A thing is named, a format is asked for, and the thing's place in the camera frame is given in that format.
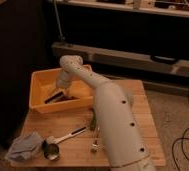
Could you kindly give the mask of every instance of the floor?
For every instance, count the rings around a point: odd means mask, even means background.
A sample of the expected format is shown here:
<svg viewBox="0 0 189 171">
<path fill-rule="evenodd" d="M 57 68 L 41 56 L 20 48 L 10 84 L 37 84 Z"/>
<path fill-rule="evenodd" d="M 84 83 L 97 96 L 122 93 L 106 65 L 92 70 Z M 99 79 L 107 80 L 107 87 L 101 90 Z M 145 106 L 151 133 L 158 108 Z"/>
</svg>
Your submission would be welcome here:
<svg viewBox="0 0 189 171">
<path fill-rule="evenodd" d="M 189 104 L 187 97 L 174 94 L 162 93 L 159 91 L 146 90 L 149 99 L 150 108 L 153 113 L 157 131 L 164 149 L 167 165 L 158 167 L 158 171 L 178 170 L 172 158 L 172 144 L 176 138 L 180 138 L 183 132 L 189 127 Z M 189 157 L 189 141 L 184 143 L 185 153 Z M 82 168 L 12 168 L 7 161 L 4 160 L 6 150 L 0 146 L 0 171 L 80 171 Z M 180 141 L 174 148 L 175 157 L 181 171 L 189 171 L 189 162 L 185 159 L 181 152 Z M 84 169 L 87 171 L 105 171 L 108 169 Z"/>
</svg>

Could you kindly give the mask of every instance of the screw holes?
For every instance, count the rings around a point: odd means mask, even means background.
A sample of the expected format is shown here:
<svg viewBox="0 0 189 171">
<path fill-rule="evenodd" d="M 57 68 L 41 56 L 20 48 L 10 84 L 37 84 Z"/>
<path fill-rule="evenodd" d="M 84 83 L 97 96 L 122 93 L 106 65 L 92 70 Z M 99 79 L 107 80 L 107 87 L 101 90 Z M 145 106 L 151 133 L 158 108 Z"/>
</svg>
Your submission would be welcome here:
<svg viewBox="0 0 189 171">
<path fill-rule="evenodd" d="M 140 152 L 144 152 L 145 151 L 145 149 L 142 147 L 142 148 L 140 148 Z"/>
<path fill-rule="evenodd" d="M 135 126 L 135 123 L 134 123 L 134 122 L 132 122 L 132 123 L 130 123 L 130 125 L 131 125 L 131 126 Z"/>
</svg>

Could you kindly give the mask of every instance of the metal rod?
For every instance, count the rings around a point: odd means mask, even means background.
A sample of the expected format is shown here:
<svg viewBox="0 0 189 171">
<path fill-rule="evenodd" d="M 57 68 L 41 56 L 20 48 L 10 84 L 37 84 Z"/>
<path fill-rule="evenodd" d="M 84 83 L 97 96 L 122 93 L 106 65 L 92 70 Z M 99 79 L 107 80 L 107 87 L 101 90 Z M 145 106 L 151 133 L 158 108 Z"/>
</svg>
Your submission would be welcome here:
<svg viewBox="0 0 189 171">
<path fill-rule="evenodd" d="M 60 17 L 59 17 L 59 12 L 58 12 L 58 8 L 57 8 L 56 0 L 53 0 L 53 5 L 54 5 L 54 9 L 55 9 L 55 17 L 56 17 L 56 20 L 57 20 L 57 26 L 58 26 L 59 35 L 60 35 L 60 41 L 64 42 L 65 37 L 63 36 L 63 32 L 62 32 L 62 28 L 61 28 Z"/>
</svg>

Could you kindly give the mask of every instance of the green object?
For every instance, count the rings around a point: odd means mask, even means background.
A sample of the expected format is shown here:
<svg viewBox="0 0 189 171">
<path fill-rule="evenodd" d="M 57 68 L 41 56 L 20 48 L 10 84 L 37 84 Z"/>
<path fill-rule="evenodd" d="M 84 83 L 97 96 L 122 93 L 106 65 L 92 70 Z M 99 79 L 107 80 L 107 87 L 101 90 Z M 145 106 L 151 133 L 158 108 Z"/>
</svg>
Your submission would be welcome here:
<svg viewBox="0 0 189 171">
<path fill-rule="evenodd" d="M 96 128 L 96 125 L 97 125 L 97 120 L 96 120 L 96 115 L 95 115 L 94 109 L 92 108 L 91 110 L 93 112 L 93 116 L 92 116 L 92 120 L 91 120 L 91 123 L 90 123 L 90 130 L 94 131 L 95 128 Z"/>
</svg>

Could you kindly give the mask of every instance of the wall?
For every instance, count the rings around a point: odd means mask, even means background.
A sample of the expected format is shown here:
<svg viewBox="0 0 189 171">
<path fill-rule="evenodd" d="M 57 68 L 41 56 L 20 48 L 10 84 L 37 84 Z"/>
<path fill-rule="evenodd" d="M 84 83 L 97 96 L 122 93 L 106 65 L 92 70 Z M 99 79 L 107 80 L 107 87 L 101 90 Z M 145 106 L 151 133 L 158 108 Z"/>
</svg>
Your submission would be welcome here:
<svg viewBox="0 0 189 171">
<path fill-rule="evenodd" d="M 30 76 L 54 67 L 43 1 L 0 5 L 0 143 L 6 145 L 28 111 Z"/>
</svg>

